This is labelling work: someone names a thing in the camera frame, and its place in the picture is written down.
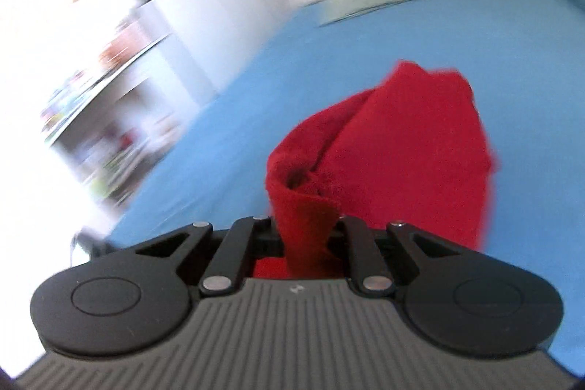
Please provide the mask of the blue bed sheet mattress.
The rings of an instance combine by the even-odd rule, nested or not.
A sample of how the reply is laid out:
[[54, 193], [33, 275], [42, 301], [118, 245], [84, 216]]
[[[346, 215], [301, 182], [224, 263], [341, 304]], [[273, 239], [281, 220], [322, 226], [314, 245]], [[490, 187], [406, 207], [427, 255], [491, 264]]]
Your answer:
[[403, 221], [539, 273], [553, 355], [584, 368], [584, 13], [569, 0], [299, 10], [155, 168], [114, 228], [275, 216], [283, 271], [325, 270], [342, 214]]

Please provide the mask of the white shelving desk unit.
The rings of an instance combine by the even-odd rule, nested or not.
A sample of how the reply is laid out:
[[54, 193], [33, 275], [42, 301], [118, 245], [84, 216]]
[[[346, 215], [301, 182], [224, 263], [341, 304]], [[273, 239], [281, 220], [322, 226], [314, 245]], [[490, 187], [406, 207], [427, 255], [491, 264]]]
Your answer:
[[131, 13], [105, 54], [106, 71], [55, 96], [64, 110], [43, 136], [116, 219], [216, 90], [153, 1]]

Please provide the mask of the red knit sweater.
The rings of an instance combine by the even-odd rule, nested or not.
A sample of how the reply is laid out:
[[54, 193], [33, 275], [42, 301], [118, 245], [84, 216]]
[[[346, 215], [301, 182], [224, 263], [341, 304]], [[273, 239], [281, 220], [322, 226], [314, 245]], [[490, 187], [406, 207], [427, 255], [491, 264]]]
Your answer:
[[495, 166], [473, 90], [457, 70], [403, 61], [378, 86], [301, 122], [267, 161], [266, 190], [284, 244], [257, 278], [329, 278], [327, 242], [342, 216], [403, 222], [480, 249]]

